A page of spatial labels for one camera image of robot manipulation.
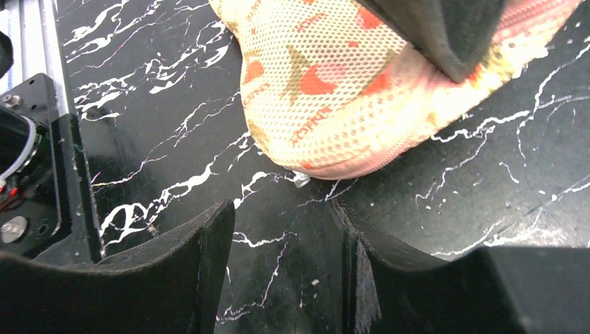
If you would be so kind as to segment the floral mesh laundry bag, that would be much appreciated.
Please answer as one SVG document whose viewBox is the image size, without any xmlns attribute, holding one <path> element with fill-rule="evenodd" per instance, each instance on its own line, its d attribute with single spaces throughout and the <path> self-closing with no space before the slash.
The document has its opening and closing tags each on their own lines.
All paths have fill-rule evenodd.
<svg viewBox="0 0 590 334">
<path fill-rule="evenodd" d="M 545 51 L 578 1 L 509 1 L 475 72 L 454 83 L 355 1 L 211 1 L 243 56 L 250 135 L 322 180 L 378 170 L 489 97 Z"/>
</svg>

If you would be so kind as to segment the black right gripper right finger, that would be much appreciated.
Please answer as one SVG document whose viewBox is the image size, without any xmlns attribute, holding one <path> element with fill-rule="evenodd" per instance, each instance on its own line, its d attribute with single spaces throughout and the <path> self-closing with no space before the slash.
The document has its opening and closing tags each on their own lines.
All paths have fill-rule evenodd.
<svg viewBox="0 0 590 334">
<path fill-rule="evenodd" d="M 445 261 L 337 202 L 343 333 L 588 333 L 589 250 L 480 247 Z"/>
</svg>

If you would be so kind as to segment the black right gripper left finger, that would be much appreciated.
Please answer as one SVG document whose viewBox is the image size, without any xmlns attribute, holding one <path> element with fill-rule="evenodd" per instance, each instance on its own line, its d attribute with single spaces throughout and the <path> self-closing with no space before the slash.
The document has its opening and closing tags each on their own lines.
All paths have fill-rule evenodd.
<svg viewBox="0 0 590 334">
<path fill-rule="evenodd" d="M 232 245 L 230 200 L 97 264 L 1 254 L 2 333 L 213 333 Z"/>
</svg>

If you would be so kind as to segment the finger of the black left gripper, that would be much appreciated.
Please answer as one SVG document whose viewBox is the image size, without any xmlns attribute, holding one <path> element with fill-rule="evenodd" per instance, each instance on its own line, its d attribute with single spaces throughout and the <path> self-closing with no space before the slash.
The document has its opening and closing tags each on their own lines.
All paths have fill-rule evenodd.
<svg viewBox="0 0 590 334">
<path fill-rule="evenodd" d="M 386 23 L 459 84 L 475 72 L 492 43 L 505 0 L 367 0 Z"/>
</svg>

